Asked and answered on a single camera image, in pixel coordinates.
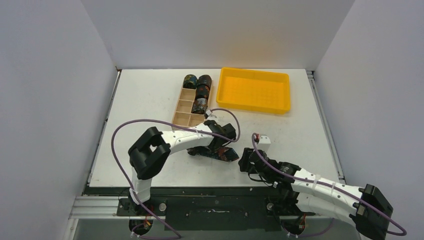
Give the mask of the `wooden compartment box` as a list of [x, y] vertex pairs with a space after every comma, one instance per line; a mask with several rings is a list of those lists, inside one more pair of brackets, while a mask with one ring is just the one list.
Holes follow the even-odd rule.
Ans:
[[[209, 99], [207, 100], [208, 108], [211, 105], [212, 99], [212, 85], [210, 86], [210, 94]], [[175, 111], [172, 117], [171, 123], [174, 124], [172, 127], [175, 130], [178, 126], [184, 128], [194, 127], [198, 124], [201, 124], [205, 121], [205, 117], [203, 114], [194, 114], [191, 113], [193, 102], [195, 100], [196, 89], [187, 89], [183, 88], [183, 84], [180, 89], [180, 93], [178, 96], [178, 100], [176, 103]]]

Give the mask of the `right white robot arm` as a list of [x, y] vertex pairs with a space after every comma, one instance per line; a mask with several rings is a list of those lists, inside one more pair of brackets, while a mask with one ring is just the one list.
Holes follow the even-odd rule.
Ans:
[[302, 212], [335, 218], [371, 240], [384, 240], [388, 234], [393, 207], [372, 184], [359, 187], [334, 182], [248, 147], [238, 165], [241, 172], [259, 175], [260, 180], [283, 194], [282, 207], [290, 215]]

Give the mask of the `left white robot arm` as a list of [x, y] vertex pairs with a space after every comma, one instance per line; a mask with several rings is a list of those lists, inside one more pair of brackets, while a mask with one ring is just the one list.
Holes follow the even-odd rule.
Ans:
[[216, 151], [236, 139], [237, 131], [233, 125], [221, 126], [214, 120], [179, 130], [148, 128], [128, 150], [133, 186], [129, 208], [139, 216], [149, 210], [152, 178], [162, 170], [170, 155], [196, 147]]

